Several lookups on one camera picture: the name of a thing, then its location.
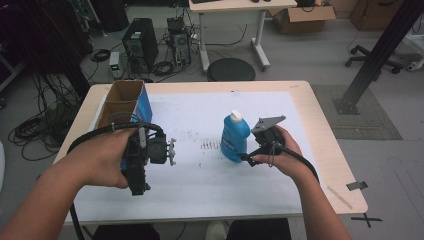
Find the hand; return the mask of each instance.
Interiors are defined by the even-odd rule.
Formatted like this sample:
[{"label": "hand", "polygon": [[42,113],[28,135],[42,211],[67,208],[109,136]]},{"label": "hand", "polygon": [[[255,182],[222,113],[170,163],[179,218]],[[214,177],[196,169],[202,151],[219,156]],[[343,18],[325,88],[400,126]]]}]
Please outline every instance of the hand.
[{"label": "hand", "polygon": [[128,182],[120,171],[120,163],[128,138],[136,131],[124,129],[94,137],[75,147],[54,167],[64,166],[62,169],[71,171],[70,175],[78,178],[82,186],[126,188]]},{"label": "hand", "polygon": [[[275,127],[283,135],[284,140],[286,142],[285,147],[302,155],[302,151],[300,150],[299,145],[293,139],[290,133],[286,129],[278,125],[276,125]],[[256,156],[253,156],[253,160],[269,164],[272,160],[272,156],[258,154]],[[287,176],[293,179],[301,177],[303,174],[311,173],[311,171],[302,162],[285,152],[282,152],[280,155],[274,156],[274,166],[276,166],[282,173],[286,174]]]}]

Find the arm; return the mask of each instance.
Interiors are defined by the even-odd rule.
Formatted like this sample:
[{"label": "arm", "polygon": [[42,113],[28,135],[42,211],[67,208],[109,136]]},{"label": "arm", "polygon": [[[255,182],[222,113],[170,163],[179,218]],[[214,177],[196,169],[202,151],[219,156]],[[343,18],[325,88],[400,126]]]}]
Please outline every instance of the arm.
[{"label": "arm", "polygon": [[0,231],[0,239],[57,239],[83,186],[127,187],[119,165],[133,132],[126,129],[95,137],[50,167]]},{"label": "arm", "polygon": [[[277,126],[286,140],[286,147],[302,154],[290,133]],[[267,163],[268,155],[256,155],[253,160]],[[274,158],[275,166],[291,177],[296,184],[302,203],[308,239],[352,239],[346,227],[331,207],[312,172],[294,157],[282,153]]]}]

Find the white paper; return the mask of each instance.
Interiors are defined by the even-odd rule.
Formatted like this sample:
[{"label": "white paper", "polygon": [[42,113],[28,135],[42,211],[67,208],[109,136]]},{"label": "white paper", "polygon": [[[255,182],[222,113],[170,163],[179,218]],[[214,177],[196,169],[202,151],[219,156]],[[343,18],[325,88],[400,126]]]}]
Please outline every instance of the white paper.
[{"label": "white paper", "polygon": [[[316,166],[288,92],[149,94],[152,122],[175,143],[175,166],[148,164],[143,196],[129,189],[84,187],[75,200],[81,222],[153,221],[294,215],[302,212],[293,181],[266,164],[234,163],[220,151],[224,118],[240,111],[250,128],[259,118],[285,115],[302,153]],[[258,144],[251,134],[248,153]]]}]

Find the black tape mark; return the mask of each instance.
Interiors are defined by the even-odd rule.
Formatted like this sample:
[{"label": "black tape mark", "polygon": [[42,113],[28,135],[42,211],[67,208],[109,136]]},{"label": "black tape mark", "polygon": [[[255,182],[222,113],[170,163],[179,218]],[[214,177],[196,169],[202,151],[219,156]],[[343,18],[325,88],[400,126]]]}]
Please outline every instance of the black tape mark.
[{"label": "black tape mark", "polygon": [[367,188],[368,185],[365,182],[353,182],[346,185],[347,188],[349,188],[350,191],[358,189],[362,190],[364,188]]},{"label": "black tape mark", "polygon": [[351,217],[350,219],[359,220],[359,221],[366,221],[369,228],[371,228],[371,223],[370,223],[371,221],[374,221],[374,222],[382,222],[383,221],[380,218],[369,218],[366,213],[364,213],[363,218]]}]

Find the black round stool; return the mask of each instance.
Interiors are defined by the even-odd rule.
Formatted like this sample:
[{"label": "black round stool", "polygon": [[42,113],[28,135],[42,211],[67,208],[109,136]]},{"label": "black round stool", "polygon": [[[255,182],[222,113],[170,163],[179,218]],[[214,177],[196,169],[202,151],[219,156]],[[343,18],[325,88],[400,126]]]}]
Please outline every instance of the black round stool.
[{"label": "black round stool", "polygon": [[216,60],[208,68],[208,81],[253,81],[255,69],[241,59],[222,58]]}]

